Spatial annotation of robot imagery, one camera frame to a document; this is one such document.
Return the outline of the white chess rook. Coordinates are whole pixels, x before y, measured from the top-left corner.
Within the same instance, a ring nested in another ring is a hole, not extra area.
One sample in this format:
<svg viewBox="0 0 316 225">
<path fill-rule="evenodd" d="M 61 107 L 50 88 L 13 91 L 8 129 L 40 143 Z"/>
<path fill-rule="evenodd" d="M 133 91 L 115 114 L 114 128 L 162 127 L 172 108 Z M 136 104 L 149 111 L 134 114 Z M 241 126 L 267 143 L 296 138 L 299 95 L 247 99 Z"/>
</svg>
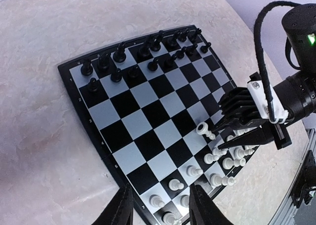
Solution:
<svg viewBox="0 0 316 225">
<path fill-rule="evenodd" d="M 178 218 L 176 218 L 175 214 L 172 212 L 165 213 L 162 217 L 162 221 L 166 225 L 180 225 L 181 224 L 181 221 Z"/>
</svg>

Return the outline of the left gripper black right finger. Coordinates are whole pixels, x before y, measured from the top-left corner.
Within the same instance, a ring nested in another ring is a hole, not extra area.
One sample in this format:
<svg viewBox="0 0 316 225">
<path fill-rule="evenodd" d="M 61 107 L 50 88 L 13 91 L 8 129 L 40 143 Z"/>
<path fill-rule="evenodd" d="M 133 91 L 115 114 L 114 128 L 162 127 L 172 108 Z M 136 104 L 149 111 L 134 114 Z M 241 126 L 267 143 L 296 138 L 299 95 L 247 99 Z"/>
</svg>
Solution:
<svg viewBox="0 0 316 225">
<path fill-rule="evenodd" d="M 189 215 L 191 225 L 233 225 L 199 184 L 190 185 Z"/>
</svg>

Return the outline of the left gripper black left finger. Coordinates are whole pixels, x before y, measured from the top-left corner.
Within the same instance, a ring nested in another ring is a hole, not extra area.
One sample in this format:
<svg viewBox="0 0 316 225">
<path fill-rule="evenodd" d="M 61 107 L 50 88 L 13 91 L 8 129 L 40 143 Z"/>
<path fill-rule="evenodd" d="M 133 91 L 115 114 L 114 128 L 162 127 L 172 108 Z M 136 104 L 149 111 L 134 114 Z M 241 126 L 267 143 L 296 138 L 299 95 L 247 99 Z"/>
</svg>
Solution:
<svg viewBox="0 0 316 225">
<path fill-rule="evenodd" d="M 130 184 L 119 188 L 93 225 L 132 225 L 133 194 Z"/>
</svg>

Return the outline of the black folding chess board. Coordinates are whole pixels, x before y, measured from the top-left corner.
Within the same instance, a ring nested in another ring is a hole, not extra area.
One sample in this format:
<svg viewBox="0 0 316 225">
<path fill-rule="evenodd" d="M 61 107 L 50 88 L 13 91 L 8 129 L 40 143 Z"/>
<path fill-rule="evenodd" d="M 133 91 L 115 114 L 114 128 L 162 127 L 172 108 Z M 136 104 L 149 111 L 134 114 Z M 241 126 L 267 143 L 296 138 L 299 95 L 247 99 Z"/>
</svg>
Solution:
<svg viewBox="0 0 316 225">
<path fill-rule="evenodd" d="M 81 74 L 85 59 L 93 73 Z M 241 167 L 223 168 L 234 148 L 218 146 L 234 135 L 230 128 L 210 140 L 196 133 L 221 118 L 220 98 L 236 87 L 197 27 L 161 30 L 60 64 L 59 73 L 76 112 L 100 157 L 119 186 L 130 184 L 134 207 L 148 225 L 163 224 L 167 212 L 189 222 L 190 185 L 216 197 L 223 186 L 210 177 L 235 177 Z M 89 92 L 91 78 L 98 91 Z M 172 191 L 171 179 L 184 189 Z"/>
</svg>

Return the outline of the white chess pawn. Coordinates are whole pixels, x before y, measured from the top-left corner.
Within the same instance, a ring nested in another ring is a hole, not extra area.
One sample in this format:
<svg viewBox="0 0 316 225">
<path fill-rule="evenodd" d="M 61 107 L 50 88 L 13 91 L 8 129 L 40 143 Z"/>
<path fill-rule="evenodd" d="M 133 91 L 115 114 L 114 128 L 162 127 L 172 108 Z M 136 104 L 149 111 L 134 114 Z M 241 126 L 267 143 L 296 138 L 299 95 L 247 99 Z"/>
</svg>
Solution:
<svg viewBox="0 0 316 225">
<path fill-rule="evenodd" d="M 171 179 L 168 183 L 168 187 L 172 191 L 177 191 L 184 189 L 184 184 L 180 182 L 178 179 Z"/>
</svg>

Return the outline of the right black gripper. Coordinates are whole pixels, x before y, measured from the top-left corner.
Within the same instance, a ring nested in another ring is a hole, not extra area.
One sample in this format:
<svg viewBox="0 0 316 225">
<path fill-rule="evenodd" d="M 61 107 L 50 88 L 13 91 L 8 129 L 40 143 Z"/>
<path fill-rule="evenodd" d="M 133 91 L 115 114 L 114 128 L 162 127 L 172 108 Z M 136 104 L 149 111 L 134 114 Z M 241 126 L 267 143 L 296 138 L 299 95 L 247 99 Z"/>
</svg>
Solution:
<svg viewBox="0 0 316 225">
<path fill-rule="evenodd" d="M 264 145 L 275 141 L 278 150 L 289 146 L 292 141 L 286 127 L 308 117 L 316 111 L 316 5 L 300 4 L 282 18 L 286 32 L 285 57 L 297 72 L 274 86 L 284 109 L 289 112 L 285 124 L 274 125 L 274 129 L 256 128 L 218 146 L 229 149 L 242 145 Z M 251 117 L 223 117 L 212 131 L 226 128 L 242 130 L 255 128 L 267 120 Z"/>
</svg>

